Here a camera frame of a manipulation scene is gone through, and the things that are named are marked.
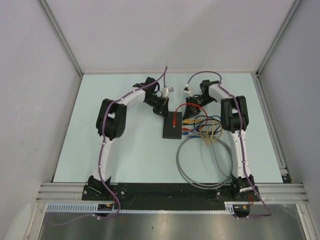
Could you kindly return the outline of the black network switch box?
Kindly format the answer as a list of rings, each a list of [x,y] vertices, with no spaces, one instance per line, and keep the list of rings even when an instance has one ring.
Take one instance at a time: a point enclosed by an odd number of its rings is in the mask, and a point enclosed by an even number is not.
[[[182,113],[177,112],[176,124],[173,126],[174,111],[169,112],[169,119],[163,120],[162,127],[162,138],[170,140],[181,140],[182,139]]]

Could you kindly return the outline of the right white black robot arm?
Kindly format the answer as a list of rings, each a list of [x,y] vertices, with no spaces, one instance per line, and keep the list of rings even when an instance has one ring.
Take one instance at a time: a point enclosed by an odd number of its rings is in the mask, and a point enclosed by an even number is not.
[[[220,103],[220,123],[227,133],[232,156],[231,196],[242,201],[248,194],[259,194],[249,166],[246,150],[246,130],[249,125],[247,102],[244,96],[234,96],[219,81],[204,80],[200,84],[202,94],[188,96],[183,120],[200,113],[209,103]]]

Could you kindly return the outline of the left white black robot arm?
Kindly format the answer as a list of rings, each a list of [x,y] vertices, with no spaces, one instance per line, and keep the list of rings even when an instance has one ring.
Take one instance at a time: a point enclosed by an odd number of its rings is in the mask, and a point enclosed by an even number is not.
[[[97,133],[101,139],[101,148],[98,164],[88,179],[88,187],[100,200],[110,196],[109,182],[112,174],[110,170],[109,155],[111,146],[120,138],[126,128],[127,112],[137,104],[146,103],[152,107],[154,114],[170,119],[168,94],[174,91],[171,86],[157,89],[159,81],[148,77],[145,82],[132,86],[132,90],[117,100],[104,99],[101,103],[96,120]]]

